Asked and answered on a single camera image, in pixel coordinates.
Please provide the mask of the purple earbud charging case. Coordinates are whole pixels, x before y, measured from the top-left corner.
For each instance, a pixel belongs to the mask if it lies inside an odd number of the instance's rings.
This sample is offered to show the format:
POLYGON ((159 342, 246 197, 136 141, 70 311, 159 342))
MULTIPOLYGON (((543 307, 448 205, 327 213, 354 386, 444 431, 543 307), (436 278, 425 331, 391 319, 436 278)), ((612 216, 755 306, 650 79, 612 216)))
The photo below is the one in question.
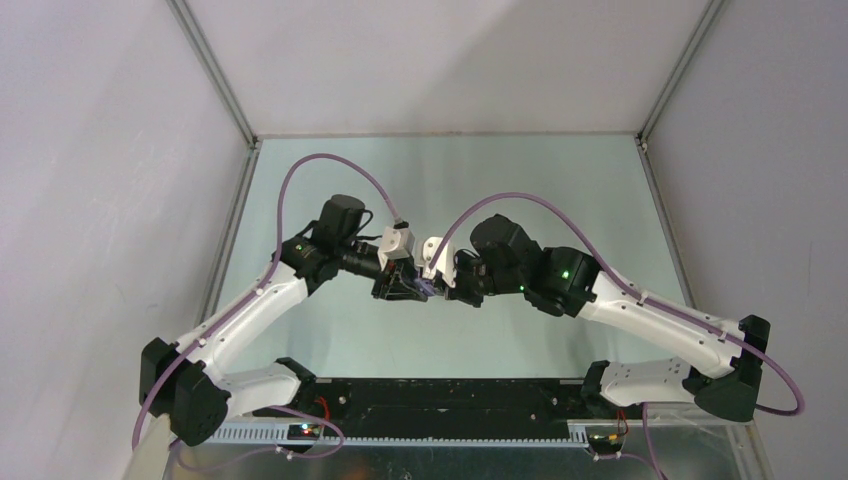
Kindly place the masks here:
POLYGON ((434 281, 431 279, 427 279, 424 277, 418 277, 414 280, 416 286, 421 291, 423 295, 426 297, 433 297, 439 294, 439 290, 437 286, 434 284, 434 281))

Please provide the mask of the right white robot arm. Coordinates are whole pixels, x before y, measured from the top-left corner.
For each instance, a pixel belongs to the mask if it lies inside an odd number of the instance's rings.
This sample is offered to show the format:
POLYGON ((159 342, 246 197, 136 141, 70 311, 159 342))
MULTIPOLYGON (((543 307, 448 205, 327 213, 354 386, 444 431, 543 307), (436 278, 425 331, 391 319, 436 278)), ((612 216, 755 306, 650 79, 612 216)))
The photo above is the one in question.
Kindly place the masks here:
POLYGON ((478 308, 487 297, 520 294, 548 315, 615 327, 671 353, 641 363, 593 362, 580 390, 591 416, 645 403, 691 403, 723 420, 752 420, 763 362, 740 344, 765 350, 767 320, 720 320, 638 293, 630 282, 615 282, 593 256, 572 247, 542 248, 499 214, 474 228, 471 243, 471 251, 452 255, 447 299, 478 308))

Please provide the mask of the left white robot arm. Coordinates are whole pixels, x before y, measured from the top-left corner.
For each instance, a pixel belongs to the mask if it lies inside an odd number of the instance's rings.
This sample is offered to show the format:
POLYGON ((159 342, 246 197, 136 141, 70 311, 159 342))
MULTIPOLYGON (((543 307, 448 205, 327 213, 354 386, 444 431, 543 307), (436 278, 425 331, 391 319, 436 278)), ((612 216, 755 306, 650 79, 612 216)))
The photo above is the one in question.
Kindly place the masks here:
POLYGON ((372 216, 361 200, 332 196, 318 219, 280 243, 239 299, 175 341, 156 337, 147 343, 140 365, 142 413, 167 417, 178 441, 197 446, 227 420, 255 410, 281 406, 297 417, 311 412, 316 390, 298 363, 227 370, 272 323, 339 272, 383 288, 393 274, 414 265, 415 240, 407 222, 396 218, 380 236, 365 237, 361 230, 372 216))

